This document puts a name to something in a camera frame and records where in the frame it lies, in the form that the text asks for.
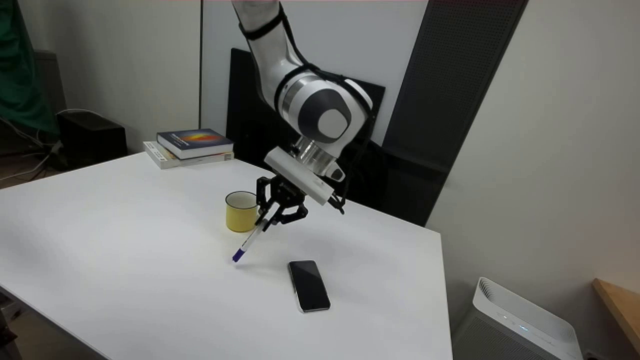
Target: green curtain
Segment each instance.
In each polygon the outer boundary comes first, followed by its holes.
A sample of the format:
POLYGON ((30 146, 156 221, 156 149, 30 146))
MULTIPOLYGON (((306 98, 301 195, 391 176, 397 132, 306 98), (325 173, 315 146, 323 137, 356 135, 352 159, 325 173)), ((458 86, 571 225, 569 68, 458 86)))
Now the green curtain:
POLYGON ((0 0, 0 117, 59 133, 17 0, 0 0))

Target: floor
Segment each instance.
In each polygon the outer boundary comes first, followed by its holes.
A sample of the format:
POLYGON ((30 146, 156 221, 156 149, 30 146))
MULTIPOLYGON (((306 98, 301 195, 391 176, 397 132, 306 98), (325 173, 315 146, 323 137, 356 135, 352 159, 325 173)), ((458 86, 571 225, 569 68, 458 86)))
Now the floor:
MULTIPOLYGON (((0 178, 19 174, 35 168, 42 157, 39 155, 14 155, 0 158, 0 178)), ((60 172, 42 167, 21 176, 0 181, 0 189, 38 181, 60 172)), ((59 330, 34 311, 26 311, 14 320, 9 320, 9 329, 18 338, 15 340, 22 360, 97 360, 95 354, 80 341, 59 330)))

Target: white book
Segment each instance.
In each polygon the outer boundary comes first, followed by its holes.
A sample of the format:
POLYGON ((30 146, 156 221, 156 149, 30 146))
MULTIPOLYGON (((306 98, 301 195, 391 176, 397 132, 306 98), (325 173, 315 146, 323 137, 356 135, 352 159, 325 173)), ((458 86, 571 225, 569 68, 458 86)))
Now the white book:
POLYGON ((143 142, 142 144, 145 146, 145 151, 149 157, 159 168, 162 169, 196 164, 217 163, 219 161, 228 161, 234 158, 233 152, 223 152, 221 154, 199 156, 197 158, 181 160, 157 142, 143 142))

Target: white table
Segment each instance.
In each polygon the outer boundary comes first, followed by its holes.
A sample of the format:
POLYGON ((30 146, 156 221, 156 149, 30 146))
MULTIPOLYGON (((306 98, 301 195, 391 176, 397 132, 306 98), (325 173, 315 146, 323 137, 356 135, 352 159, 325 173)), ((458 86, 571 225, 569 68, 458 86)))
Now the white table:
POLYGON ((237 266, 241 161, 160 170, 145 153, 0 191, 0 286, 112 360, 451 359, 440 235, 310 199, 237 266), (302 314, 287 263, 314 259, 331 309, 302 314))

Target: white wall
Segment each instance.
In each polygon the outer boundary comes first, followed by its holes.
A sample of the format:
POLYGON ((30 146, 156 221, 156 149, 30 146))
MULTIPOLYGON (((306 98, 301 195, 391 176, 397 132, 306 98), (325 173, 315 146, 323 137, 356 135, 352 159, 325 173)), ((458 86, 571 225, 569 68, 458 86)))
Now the white wall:
POLYGON ((427 226, 452 321, 481 275, 637 359, 591 289, 640 291, 640 1, 531 0, 427 226))
MULTIPOLYGON (((373 133, 382 143, 426 1, 287 1, 284 8, 309 61, 387 88, 373 133)), ((248 50, 230 2, 205 1, 203 37, 202 126, 224 132, 230 50, 248 50)))
POLYGON ((126 128, 129 147, 198 127, 200 3, 20 0, 36 49, 58 55, 70 108, 126 128))

